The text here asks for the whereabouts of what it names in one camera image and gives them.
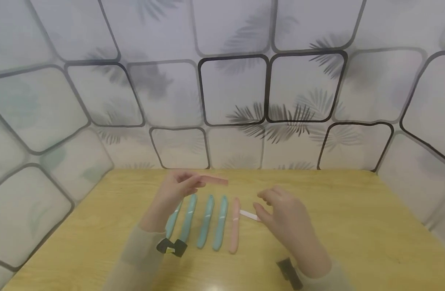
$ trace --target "white strip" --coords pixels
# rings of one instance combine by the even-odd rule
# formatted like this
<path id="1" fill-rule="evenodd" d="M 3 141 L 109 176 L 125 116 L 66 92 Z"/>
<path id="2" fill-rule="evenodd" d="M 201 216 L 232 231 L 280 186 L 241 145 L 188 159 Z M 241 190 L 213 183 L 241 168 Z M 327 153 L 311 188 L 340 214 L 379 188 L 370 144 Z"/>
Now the white strip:
<path id="1" fill-rule="evenodd" d="M 241 211 L 240 211 L 240 214 L 243 215 L 243 216 L 245 216 L 245 217 L 251 218 L 251 219 L 253 219 L 253 220 L 259 221 L 259 219 L 258 219 L 258 217 L 256 216 L 256 214 L 247 212 L 247 211 L 245 211 L 245 210 L 241 210 Z"/>

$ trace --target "pink clay stick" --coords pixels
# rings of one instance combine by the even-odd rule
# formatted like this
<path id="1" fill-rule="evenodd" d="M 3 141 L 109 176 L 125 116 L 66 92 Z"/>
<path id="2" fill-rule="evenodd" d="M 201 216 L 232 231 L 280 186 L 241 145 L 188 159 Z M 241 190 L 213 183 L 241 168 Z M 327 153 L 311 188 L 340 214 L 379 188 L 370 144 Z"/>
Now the pink clay stick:
<path id="1" fill-rule="evenodd" d="M 238 198 L 234 199 L 234 210 L 232 212 L 232 235 L 231 247 L 229 253 L 235 254 L 239 247 L 239 217 L 240 217 L 240 201 Z"/>
<path id="2" fill-rule="evenodd" d="M 202 175 L 200 178 L 201 182 L 210 183 L 210 184 L 218 184 L 218 185 L 229 185 L 229 181 L 223 178 L 208 176 L 208 175 Z"/>

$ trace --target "beige sleeve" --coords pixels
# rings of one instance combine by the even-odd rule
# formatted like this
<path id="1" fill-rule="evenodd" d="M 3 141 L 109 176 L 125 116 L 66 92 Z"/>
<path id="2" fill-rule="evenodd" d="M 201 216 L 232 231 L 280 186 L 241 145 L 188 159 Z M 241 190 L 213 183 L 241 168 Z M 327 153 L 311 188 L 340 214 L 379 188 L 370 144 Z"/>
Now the beige sleeve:
<path id="1" fill-rule="evenodd" d="M 302 291 L 353 291 L 344 272 L 336 261 L 333 261 L 331 271 L 323 278 L 311 279 L 303 275 L 297 268 L 297 274 L 303 283 Z"/>
<path id="2" fill-rule="evenodd" d="M 164 238 L 165 232 L 149 233 L 134 227 L 103 291 L 150 290 L 153 277 L 164 257 L 156 246 Z"/>

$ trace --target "black clip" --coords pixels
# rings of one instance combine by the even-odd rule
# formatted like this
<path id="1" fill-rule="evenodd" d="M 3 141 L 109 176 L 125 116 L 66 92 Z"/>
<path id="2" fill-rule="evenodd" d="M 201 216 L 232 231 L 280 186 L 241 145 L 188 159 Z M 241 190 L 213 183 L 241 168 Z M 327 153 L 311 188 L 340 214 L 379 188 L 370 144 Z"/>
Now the black clip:
<path id="1" fill-rule="evenodd" d="M 170 240 L 165 238 L 158 243 L 156 249 L 158 250 L 158 252 L 163 254 L 170 253 L 175 255 L 176 257 L 182 257 L 182 255 L 185 253 L 185 250 L 187 249 L 187 244 L 180 239 L 172 243 Z"/>
<path id="2" fill-rule="evenodd" d="M 297 272 L 289 257 L 285 260 L 278 261 L 276 264 L 281 269 L 284 279 L 290 282 L 293 290 L 300 290 L 303 288 L 302 281 L 300 281 L 299 276 L 297 276 Z"/>

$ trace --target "patterned wall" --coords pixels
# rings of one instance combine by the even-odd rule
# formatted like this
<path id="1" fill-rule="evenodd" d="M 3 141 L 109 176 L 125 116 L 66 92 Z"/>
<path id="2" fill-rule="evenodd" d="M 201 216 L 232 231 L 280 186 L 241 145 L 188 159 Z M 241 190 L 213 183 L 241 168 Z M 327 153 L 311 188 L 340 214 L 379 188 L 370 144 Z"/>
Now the patterned wall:
<path id="1" fill-rule="evenodd" d="M 113 167 L 373 171 L 445 244 L 445 0 L 0 0 L 0 288 Z"/>

